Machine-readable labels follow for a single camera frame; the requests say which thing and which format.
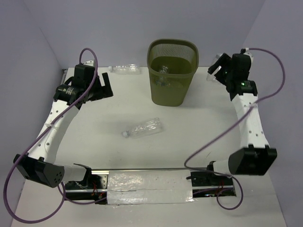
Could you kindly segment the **clear bottle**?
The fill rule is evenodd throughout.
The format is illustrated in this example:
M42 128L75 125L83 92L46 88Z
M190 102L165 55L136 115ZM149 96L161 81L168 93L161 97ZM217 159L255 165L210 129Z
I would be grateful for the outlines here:
M210 72L207 73L206 80L209 82L214 82L214 83L220 83L216 77L215 74L221 69L221 66L216 66L216 62L219 60L219 58L222 56L222 53L218 53L215 55L213 58L213 61L210 66Z
M168 66L165 66L165 65L160 65L158 67L158 70L157 70L159 73L162 73L162 74L170 74L170 67Z
M141 69L136 64L126 64L126 65L118 65L118 66L109 66L109 71L115 74L140 74Z

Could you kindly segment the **clear bottle table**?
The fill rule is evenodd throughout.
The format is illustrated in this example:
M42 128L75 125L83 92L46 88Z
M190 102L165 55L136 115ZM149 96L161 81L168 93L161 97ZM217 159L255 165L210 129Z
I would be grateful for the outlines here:
M135 124L123 131L121 134L124 138L139 138L160 133L163 130L164 128L160 119L156 117Z

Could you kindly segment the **blue label plastic bottle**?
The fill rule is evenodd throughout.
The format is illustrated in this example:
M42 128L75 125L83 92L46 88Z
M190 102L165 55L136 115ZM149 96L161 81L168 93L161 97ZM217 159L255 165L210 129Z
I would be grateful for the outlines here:
M183 85L178 81L156 80L155 85L160 87L182 88Z

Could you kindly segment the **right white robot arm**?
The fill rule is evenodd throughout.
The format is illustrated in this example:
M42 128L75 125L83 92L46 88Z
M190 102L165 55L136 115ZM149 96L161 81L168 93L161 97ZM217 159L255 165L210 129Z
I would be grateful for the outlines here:
M206 180L216 185L225 175L264 175L277 157L264 134L256 101L256 83L249 80L253 62L251 53L244 50L229 56L217 54L208 69L208 80L218 81L226 87L235 108L240 129L240 148L224 161L212 161Z

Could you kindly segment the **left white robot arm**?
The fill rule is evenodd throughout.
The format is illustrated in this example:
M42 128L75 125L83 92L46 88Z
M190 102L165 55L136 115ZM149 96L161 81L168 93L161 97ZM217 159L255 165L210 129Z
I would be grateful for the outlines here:
M102 74L105 84L101 85L95 65L94 60L76 65L74 75L56 88L51 111L41 130L46 134L17 164L25 179L51 188L69 181L75 181L84 189L92 185L90 167L82 164L60 166L55 160L59 145L82 105L113 96L108 74Z

